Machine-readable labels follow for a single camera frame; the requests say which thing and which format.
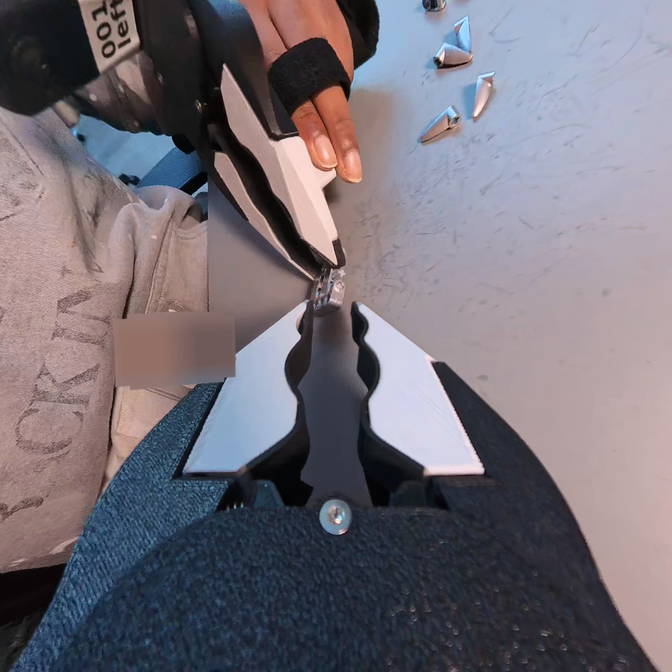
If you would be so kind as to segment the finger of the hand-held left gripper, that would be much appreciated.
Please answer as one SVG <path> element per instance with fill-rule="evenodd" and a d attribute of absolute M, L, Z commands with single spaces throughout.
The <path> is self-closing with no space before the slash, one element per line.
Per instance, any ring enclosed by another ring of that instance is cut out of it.
<path fill-rule="evenodd" d="M 344 266 L 345 252 L 323 193 L 335 171 L 314 166 L 282 105 L 275 106 L 274 91 L 263 77 L 241 87 L 224 65 L 219 91 L 224 117 L 218 121 L 218 152 L 245 161 L 249 175 L 265 178 L 299 239 L 316 257 L 318 271 L 324 265 Z"/>
<path fill-rule="evenodd" d="M 317 278 L 316 257 L 299 239 L 285 207 L 269 192 L 262 175 L 249 175 L 245 161 L 215 152 L 212 177 L 276 256 L 309 280 Z"/>

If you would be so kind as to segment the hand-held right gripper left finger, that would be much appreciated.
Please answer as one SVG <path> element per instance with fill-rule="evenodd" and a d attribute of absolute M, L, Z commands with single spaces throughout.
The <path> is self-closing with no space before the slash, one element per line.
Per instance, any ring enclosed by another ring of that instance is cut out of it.
<path fill-rule="evenodd" d="M 314 310 L 300 303 L 236 355 L 182 468 L 185 477 L 232 481 L 226 505 L 252 505 L 263 483 L 282 505 L 305 505 L 310 439 L 298 389 L 310 365 Z"/>

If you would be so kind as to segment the small grey beam assembly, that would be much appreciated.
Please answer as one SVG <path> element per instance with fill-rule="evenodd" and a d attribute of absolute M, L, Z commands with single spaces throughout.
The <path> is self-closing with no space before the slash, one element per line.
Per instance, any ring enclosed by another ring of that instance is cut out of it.
<path fill-rule="evenodd" d="M 325 265 L 310 294 L 314 315 L 326 316 L 339 311 L 344 298 L 345 270 Z"/>

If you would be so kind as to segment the grey desk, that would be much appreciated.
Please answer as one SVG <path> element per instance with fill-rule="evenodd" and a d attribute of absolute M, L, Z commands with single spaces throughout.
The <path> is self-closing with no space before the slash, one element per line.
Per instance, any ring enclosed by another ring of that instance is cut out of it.
<path fill-rule="evenodd" d="M 533 450 L 622 617 L 670 671 L 671 2 L 377 4 L 377 52 L 350 98 L 364 179 L 327 192 L 347 310 L 316 324 L 301 385 L 311 501 L 339 486 L 367 503 L 349 314 L 361 300 Z M 466 15 L 472 61 L 437 69 Z M 458 128 L 420 143 L 450 105 Z M 333 433 L 316 427 L 337 405 Z"/>

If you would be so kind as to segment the person's left hand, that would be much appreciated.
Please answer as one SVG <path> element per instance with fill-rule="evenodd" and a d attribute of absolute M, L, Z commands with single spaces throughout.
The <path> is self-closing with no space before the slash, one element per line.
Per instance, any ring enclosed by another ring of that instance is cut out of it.
<path fill-rule="evenodd" d="M 324 38 L 338 55 L 349 80 L 354 52 L 336 1 L 242 1 L 250 15 L 270 69 L 289 48 Z M 310 158 L 320 170 L 334 169 L 342 180 L 359 183 L 362 162 L 349 103 L 340 85 L 314 95 L 291 116 Z"/>

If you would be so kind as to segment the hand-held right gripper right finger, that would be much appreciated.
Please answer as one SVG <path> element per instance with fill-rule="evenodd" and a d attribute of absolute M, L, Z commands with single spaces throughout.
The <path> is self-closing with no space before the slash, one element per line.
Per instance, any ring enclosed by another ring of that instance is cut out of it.
<path fill-rule="evenodd" d="M 445 365 L 363 303 L 352 304 L 357 374 L 366 387 L 357 455 L 373 505 L 439 505 L 436 481 L 485 467 L 449 398 Z"/>

